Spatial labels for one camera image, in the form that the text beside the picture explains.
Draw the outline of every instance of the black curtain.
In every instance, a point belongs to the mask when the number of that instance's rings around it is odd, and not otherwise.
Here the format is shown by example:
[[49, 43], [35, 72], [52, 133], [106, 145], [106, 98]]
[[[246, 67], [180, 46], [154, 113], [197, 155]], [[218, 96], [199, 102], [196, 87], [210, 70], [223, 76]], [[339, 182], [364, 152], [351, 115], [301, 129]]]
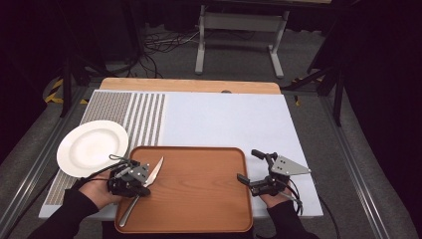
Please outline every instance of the black curtain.
[[[354, 0], [332, 0], [332, 7], [349, 6]], [[200, 5], [179, 3], [177, 1], [141, 1], [142, 16], [144, 21], [149, 23], [151, 27], [164, 25], [168, 31], [183, 32], [192, 30], [198, 24]], [[259, 14], [259, 15], [280, 15], [284, 10], [282, 7], [267, 6], [257, 7], [255, 5], [245, 4], [230, 6], [221, 3], [210, 3], [207, 11], [226, 12], [226, 13], [243, 13], [243, 14]], [[290, 12], [287, 29], [300, 32], [305, 31], [322, 31], [328, 32], [336, 19], [336, 13], [327, 11], [319, 11], [311, 8], [295, 9]]]
[[359, 14], [336, 22], [312, 68], [342, 68], [361, 128], [421, 236], [420, 4], [368, 0], [354, 8]]
[[46, 107], [43, 90], [62, 66], [62, 45], [37, 1], [0, 3], [0, 163]]

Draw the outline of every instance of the wooden table edge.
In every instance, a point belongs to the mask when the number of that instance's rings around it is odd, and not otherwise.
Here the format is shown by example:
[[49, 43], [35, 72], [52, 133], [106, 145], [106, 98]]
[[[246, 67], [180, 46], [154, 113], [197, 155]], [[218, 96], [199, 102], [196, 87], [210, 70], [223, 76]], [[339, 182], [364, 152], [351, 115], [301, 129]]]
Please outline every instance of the wooden table edge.
[[100, 90], [196, 92], [279, 95], [279, 85], [263, 82], [235, 82], [179, 79], [105, 78]]

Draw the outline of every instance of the wooden tray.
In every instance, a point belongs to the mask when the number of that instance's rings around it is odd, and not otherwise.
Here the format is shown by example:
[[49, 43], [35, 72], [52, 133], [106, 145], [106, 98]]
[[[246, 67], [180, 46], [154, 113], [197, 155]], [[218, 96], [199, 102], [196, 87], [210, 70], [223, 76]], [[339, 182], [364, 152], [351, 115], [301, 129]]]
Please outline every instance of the wooden tray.
[[252, 226], [248, 188], [237, 173], [246, 172], [245, 155], [235, 147], [140, 146], [130, 158], [164, 162], [151, 194], [141, 197], [124, 227], [118, 222], [131, 202], [118, 206], [114, 225], [121, 233], [244, 232]]

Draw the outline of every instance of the cable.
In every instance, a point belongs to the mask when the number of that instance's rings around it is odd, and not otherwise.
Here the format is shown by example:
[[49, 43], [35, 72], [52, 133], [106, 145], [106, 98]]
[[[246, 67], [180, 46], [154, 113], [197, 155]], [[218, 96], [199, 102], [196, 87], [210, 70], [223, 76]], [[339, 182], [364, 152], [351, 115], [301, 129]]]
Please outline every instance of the cable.
[[[130, 70], [137, 64], [137, 59], [139, 59], [139, 56], [137, 56], [135, 59], [132, 59], [131, 60], [131, 63], [129, 65], [127, 65], [127, 66], [124, 66], [124, 67], [122, 67], [120, 69], [116, 69], [116, 70], [112, 70], [112, 71], [108, 70], [108, 71], [111, 72], [111, 73], [113, 73], [113, 74], [120, 74], [120, 73], [123, 73], [125, 71], [129, 71], [130, 72]], [[86, 71], [92, 77], [101, 77], [102, 76], [102, 74], [99, 74], [97, 72], [93, 72], [93, 71], [90, 71], [90, 70], [86, 70]]]
[[91, 178], [90, 180], [87, 180], [87, 182], [97, 181], [97, 180], [100, 180], [100, 181], [109, 181], [109, 179], [105, 179], [105, 178]]
[[296, 186], [296, 184], [291, 179], [289, 179], [289, 181], [292, 183], [293, 187], [295, 188], [295, 190], [296, 190], [296, 192], [298, 193], [298, 196], [299, 196], [298, 187]]
[[150, 52], [147, 52], [149, 55], [156, 52], [167, 53], [188, 42], [195, 42], [192, 39], [195, 38], [199, 32], [194, 31], [192, 36], [189, 36], [190, 33], [192, 33], [192, 31], [188, 31], [184, 34], [176, 33], [177, 35], [175, 37], [170, 38], [172, 34], [175, 34], [174, 32], [170, 32], [164, 39], [161, 39], [158, 34], [151, 34], [149, 37], [153, 37], [153, 39], [145, 40], [144, 47], [145, 49], [150, 50]]
[[113, 164], [113, 165], [111, 165], [111, 166], [108, 166], [108, 167], [105, 167], [105, 168], [103, 168], [103, 169], [101, 169], [100, 171], [97, 171], [97, 172], [95, 172], [95, 173], [93, 173], [93, 174], [91, 174], [89, 177], [86, 177], [85, 178], [85, 180], [90, 180], [90, 179], [92, 179], [93, 177], [95, 177], [95, 176], [97, 176], [97, 175], [99, 175], [100, 173], [102, 173], [102, 172], [105, 172], [105, 171], [107, 171], [107, 170], [109, 170], [109, 169], [112, 169], [112, 168], [114, 168], [114, 167], [117, 167], [117, 166], [120, 166], [120, 165], [123, 165], [123, 164], [126, 164], [127, 163], [127, 161], [121, 161], [121, 162], [118, 162], [118, 163], [115, 163], [115, 164]]
[[127, 71], [126, 78], [128, 78], [129, 76], [131, 76], [131, 77], [132, 77], [131, 69], [129, 69], [129, 70]]
[[329, 210], [328, 205], [325, 203], [325, 201], [323, 201], [322, 197], [320, 197], [318, 195], [317, 198], [319, 199], [320, 202], [322, 202], [323, 206], [325, 207], [326, 211], [328, 212], [329, 216], [331, 217], [331, 221], [332, 221], [332, 224], [334, 224], [335, 234], [337, 235], [337, 239], [340, 239], [340, 231], [338, 230], [338, 225], [335, 222], [335, 219], [334, 219], [334, 216], [331, 213], [331, 210]]
[[19, 222], [22, 220], [22, 218], [25, 216], [25, 214], [28, 212], [28, 210], [34, 205], [34, 203], [37, 201], [37, 199], [41, 196], [41, 194], [46, 190], [46, 188], [50, 185], [50, 183], [55, 178], [56, 174], [58, 173], [59, 168], [56, 169], [56, 171], [53, 173], [53, 175], [47, 180], [47, 182], [43, 185], [41, 190], [35, 195], [35, 197], [29, 202], [29, 204], [25, 207], [25, 209], [21, 212], [21, 214], [18, 216], [16, 221], [13, 223], [13, 225], [8, 230], [5, 239], [9, 238], [12, 234], [13, 230], [15, 230], [16, 226], [19, 224]]
[[148, 71], [151, 71], [151, 72], [153, 72], [154, 74], [155, 74], [155, 78], [157, 78], [157, 76], [159, 76], [159, 77], [161, 77], [162, 79], [163, 79], [163, 77], [162, 77], [162, 75], [161, 74], [159, 74], [158, 73], [158, 69], [157, 69], [157, 66], [156, 66], [156, 64], [155, 64], [155, 61], [151, 58], [151, 57], [149, 57], [148, 55], [145, 55], [145, 58], [146, 58], [146, 60], [151, 60], [151, 62], [152, 62], [152, 64], [154, 65], [154, 70], [152, 70], [152, 69], [149, 69], [149, 68], [147, 68], [147, 66], [145, 66], [140, 60], [139, 60], [139, 63], [140, 63], [140, 65], [143, 67], [143, 69], [145, 70], [145, 73], [146, 73], [146, 76], [149, 78], [149, 75], [148, 75]]
[[294, 191], [290, 186], [286, 185], [286, 187], [289, 189], [289, 191], [292, 193], [292, 195], [295, 197], [295, 199], [292, 199], [298, 203], [298, 208], [296, 209], [296, 213], [299, 214], [301, 212], [301, 215], [304, 213], [304, 207], [302, 206], [301, 198], [299, 197], [299, 192]]
[[249, 37], [243, 37], [243, 36], [241, 36], [241, 35], [239, 35], [239, 34], [237, 34], [237, 33], [235, 33], [235, 32], [232, 32], [232, 31], [230, 31], [229, 33], [230, 33], [231, 35], [233, 35], [233, 36], [235, 36], [235, 37], [238, 37], [238, 38], [240, 38], [240, 39], [243, 39], [243, 40], [251, 40], [251, 39], [255, 36], [255, 33], [256, 33], [256, 32], [250, 32], [250, 31], [245, 32], [245, 33], [252, 33], [252, 34], [251, 34], [251, 36], [249, 36]]

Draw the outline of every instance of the black cable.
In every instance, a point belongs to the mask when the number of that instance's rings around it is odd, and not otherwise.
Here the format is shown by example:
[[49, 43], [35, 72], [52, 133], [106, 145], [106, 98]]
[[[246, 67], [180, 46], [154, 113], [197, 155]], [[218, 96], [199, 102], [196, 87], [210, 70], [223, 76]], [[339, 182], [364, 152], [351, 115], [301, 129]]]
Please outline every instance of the black cable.
[[91, 178], [90, 180], [87, 180], [87, 182], [90, 182], [90, 181], [97, 181], [97, 180], [101, 180], [101, 181], [109, 181], [109, 179], [106, 179], [106, 178]]
[[126, 164], [126, 163], [127, 163], [127, 161], [121, 161], [121, 162], [115, 163], [115, 164], [113, 164], [111, 166], [105, 167], [105, 168], [101, 169], [100, 171], [97, 171], [97, 172], [91, 174], [90, 176], [84, 178], [84, 180], [90, 180], [90, 179], [92, 179], [93, 177], [99, 175], [102, 172], [105, 172], [105, 171], [107, 171], [109, 169], [112, 169], [114, 167], [117, 167], [117, 166], [120, 166], [120, 165], [123, 165], [123, 164]]
[[57, 172], [59, 171], [59, 168], [56, 169], [56, 171], [53, 173], [53, 175], [47, 180], [47, 182], [43, 185], [41, 190], [35, 195], [35, 197], [29, 202], [29, 204], [25, 207], [25, 209], [21, 212], [21, 214], [16, 218], [13, 225], [9, 228], [7, 231], [5, 239], [9, 238], [9, 236], [12, 234], [13, 230], [15, 230], [16, 226], [19, 224], [19, 222], [22, 220], [22, 218], [25, 216], [25, 214], [28, 212], [28, 210], [34, 205], [34, 203], [37, 201], [37, 199], [41, 196], [41, 194], [46, 190], [46, 188], [50, 185], [50, 183], [55, 178]]
[[[160, 37], [161, 34], [167, 34], [165, 37]], [[172, 34], [177, 34], [175, 32], [160, 32], [160, 33], [152, 33], [145, 36], [145, 43], [155, 43], [156, 41], [159, 41], [160, 39], [169, 39]]]
[[[146, 35], [146, 39], [148, 38], [148, 37], [156, 37], [156, 40], [160, 40], [160, 39], [164, 39], [164, 40], [168, 40], [168, 39], [170, 39], [170, 36], [172, 35], [172, 34], [176, 34], [176, 37], [185, 37], [185, 36], [187, 36], [188, 34], [190, 34], [190, 33], [194, 33], [194, 32], [197, 32], [197, 30], [196, 29], [192, 29], [192, 30], [188, 30], [188, 31], [185, 31], [185, 32], [183, 32], [183, 33], [178, 33], [178, 32], [161, 32], [161, 33], [153, 33], [153, 34], [149, 34], [149, 35]], [[160, 34], [167, 34], [167, 36], [165, 36], [165, 37], [163, 37], [163, 38], [160, 38], [159, 37], [159, 35]]]
[[126, 75], [126, 78], [128, 78], [129, 76], [131, 76], [131, 71], [130, 71], [131, 69], [129, 69], [128, 71], [127, 71], [127, 75]]
[[[181, 40], [183, 40], [183, 38], [187, 37], [188, 34], [192, 33], [192, 32], [196, 32], [193, 36], [190, 36], [190, 38], [184, 42], [181, 42]], [[164, 38], [163, 40], [160, 40], [159, 36], [158, 39], [152, 39], [150, 41], [145, 41], [144, 42], [144, 47], [145, 49], [151, 50], [151, 52], [148, 52], [149, 55], [154, 54], [156, 52], [159, 53], [168, 53], [173, 51], [174, 49], [176, 49], [177, 47], [186, 44], [190, 41], [190, 39], [192, 39], [193, 37], [195, 37], [198, 32], [197, 31], [187, 31], [183, 34], [177, 33], [177, 35], [174, 38], [168, 38], [168, 36], [171, 36], [171, 34], [174, 33], [170, 33], [166, 36], [166, 38]]]
[[159, 76], [159, 77], [163, 78], [163, 77], [162, 77], [162, 75], [158, 73], [158, 69], [157, 69], [157, 66], [156, 66], [156, 64], [155, 64], [155, 61], [154, 61], [151, 57], [149, 57], [148, 55], [145, 55], [145, 58], [146, 58], [146, 60], [148, 60], [148, 59], [149, 59], [149, 60], [151, 60], [152, 64], [154, 65], [154, 70], [149, 69], [149, 68], [147, 68], [147, 66], [146, 66], [146, 65], [144, 65], [144, 64], [143, 64], [143, 63], [139, 60], [140, 65], [141, 65], [141, 66], [143, 67], [143, 69], [145, 70], [146, 76], [149, 78], [149, 75], [148, 75], [148, 72], [147, 72], [147, 71], [151, 71], [151, 72], [153, 72], [153, 73], [155, 74], [155, 78], [157, 78], [157, 76]]
[[334, 216], [331, 213], [331, 210], [329, 210], [328, 205], [325, 203], [325, 201], [323, 201], [322, 197], [320, 197], [318, 195], [317, 198], [319, 199], [320, 202], [322, 202], [323, 206], [325, 207], [326, 211], [328, 212], [329, 216], [331, 217], [331, 221], [332, 221], [332, 224], [334, 224], [335, 234], [337, 235], [337, 239], [340, 239], [340, 231], [338, 230], [338, 225], [335, 222], [335, 219], [334, 219]]
[[298, 196], [300, 196], [299, 195], [299, 190], [298, 190], [298, 187], [296, 186], [296, 184], [291, 180], [291, 179], [289, 179], [289, 181], [292, 183], [292, 185], [294, 186], [294, 188], [295, 188], [295, 190], [296, 190], [296, 192], [298, 193]]
[[240, 38], [242, 40], [251, 40], [255, 36], [255, 32], [248, 32], [248, 33], [252, 33], [251, 36], [249, 36], [249, 37], [243, 37], [240, 34], [237, 34], [235, 32], [229, 32], [229, 34], [231, 34], [231, 35], [233, 35], [235, 37], [238, 37], [238, 38]]
[[[127, 66], [124, 66], [124, 67], [122, 67], [120, 69], [116, 69], [116, 70], [112, 70], [112, 71], [108, 70], [108, 71], [111, 72], [111, 73], [113, 73], [113, 74], [119, 74], [119, 73], [123, 73], [125, 71], [130, 71], [137, 64], [137, 59], [139, 59], [139, 56], [137, 56], [135, 59], [132, 59], [131, 62], [130, 62], [130, 64], [128, 64]], [[99, 74], [97, 72], [92, 72], [90, 70], [86, 70], [86, 71], [92, 77], [101, 77], [102, 76], [102, 74]]]
[[302, 206], [301, 198], [299, 197], [299, 193], [296, 193], [290, 186], [286, 185], [286, 187], [289, 189], [289, 191], [292, 193], [292, 195], [297, 200], [296, 203], [298, 204], [298, 208], [296, 209], [296, 213], [299, 214], [301, 212], [301, 215], [304, 213], [304, 207]]

